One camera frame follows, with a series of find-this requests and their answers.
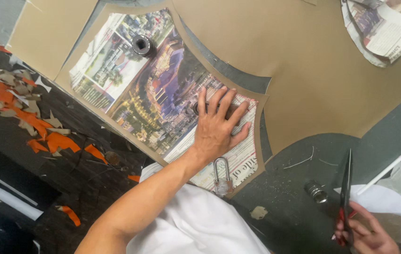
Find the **person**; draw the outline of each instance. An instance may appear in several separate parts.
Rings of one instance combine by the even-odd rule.
[[[225,119],[236,93],[235,89],[227,90],[223,86],[210,99],[207,113],[206,90],[202,88],[193,145],[164,168],[155,163],[143,169],[140,183],[94,222],[75,253],[269,254],[233,206],[206,190],[187,184],[206,165],[248,136],[250,123],[245,123],[235,136],[231,136],[233,127],[246,112],[248,102],[241,103],[231,118]],[[364,208],[354,203],[352,206],[372,219]],[[376,227],[375,236],[370,237],[368,231],[350,221],[355,230],[356,248],[363,254],[397,253],[394,251],[396,244],[389,241],[383,229]],[[340,223],[336,234],[346,237]]]

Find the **man's right hand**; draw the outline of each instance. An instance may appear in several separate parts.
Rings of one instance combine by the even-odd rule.
[[[354,248],[360,254],[400,254],[396,242],[387,234],[378,220],[369,211],[353,201],[349,205],[367,219],[372,227],[372,231],[369,231],[360,222],[352,219],[349,220],[349,227],[354,234]],[[335,236],[339,239],[343,237],[347,239],[348,233],[343,230],[343,221],[339,220]]]

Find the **white rod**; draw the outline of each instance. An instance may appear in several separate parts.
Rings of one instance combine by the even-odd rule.
[[[370,186],[379,181],[386,173],[388,173],[392,168],[394,168],[398,163],[401,162],[401,156],[399,156],[394,162],[392,162],[388,167],[386,167],[382,172],[380,172],[376,177],[374,177],[367,185],[363,186],[358,192],[357,195],[361,195],[364,193]]]
[[[37,206],[37,205],[38,205],[38,203],[36,203],[33,199],[30,199],[29,197],[25,196],[22,192],[20,192],[20,191],[14,189],[11,185],[7,184],[6,182],[3,182],[1,179],[0,179],[0,183],[1,183],[3,186],[5,186],[6,188],[12,190],[12,191],[13,191],[14,193],[16,193],[17,195],[19,195],[19,196],[23,197],[24,199],[26,199],[26,201],[32,203],[34,206]]]
[[[0,200],[34,221],[44,213],[43,211],[37,210],[31,205],[28,205],[2,188],[0,188]]]

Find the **newspaper page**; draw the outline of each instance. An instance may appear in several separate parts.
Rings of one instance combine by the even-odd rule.
[[[386,67],[401,56],[401,0],[344,0],[345,27],[372,64]]]
[[[133,51],[131,43],[138,34],[155,43],[155,57],[142,58]],[[198,117],[192,107],[200,89],[207,89],[209,100],[223,86],[183,43],[167,9],[140,15],[111,13],[69,73],[75,92],[168,163],[194,141]],[[253,126],[258,101],[237,95],[233,103],[244,100],[250,105],[233,133],[251,122],[249,136],[224,155],[234,186],[258,168]],[[218,171],[223,176],[224,166]],[[213,164],[191,181],[213,190]]]

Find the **scissors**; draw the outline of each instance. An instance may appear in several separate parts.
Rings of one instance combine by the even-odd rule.
[[[352,229],[349,226],[349,218],[352,218],[357,212],[352,211],[349,207],[349,196],[350,196],[350,186],[352,182],[352,150],[349,149],[349,153],[347,155],[346,160],[346,168],[344,169],[344,176],[342,182],[342,189],[340,193],[340,211],[339,211],[339,220],[344,222],[344,230],[348,232],[348,239],[346,240],[346,245],[348,247],[354,244],[354,234],[352,233]],[[339,244],[343,242],[343,239],[337,238]]]

